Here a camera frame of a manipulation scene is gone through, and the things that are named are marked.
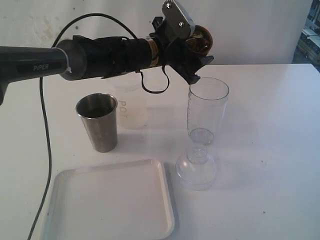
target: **metal cup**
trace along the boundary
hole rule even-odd
[[[94,93],[82,98],[75,107],[81,117],[93,148],[106,153],[114,149],[117,137],[117,99],[106,93]]]

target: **table surface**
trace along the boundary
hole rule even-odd
[[[207,191],[185,189],[175,175],[189,141],[188,85],[167,72],[169,89],[147,95],[146,126],[119,127],[118,146],[108,153],[92,149],[75,105],[85,95],[112,92],[117,78],[45,77],[53,178],[65,169],[153,158],[167,171],[176,222],[169,240],[318,240],[320,75],[313,66],[212,65],[199,71],[230,87],[223,124],[209,148],[218,175]],[[165,87],[160,69],[145,75],[149,87]],[[10,84],[0,113],[0,239],[26,239],[48,174],[39,81]],[[33,239],[47,207],[48,198]]]

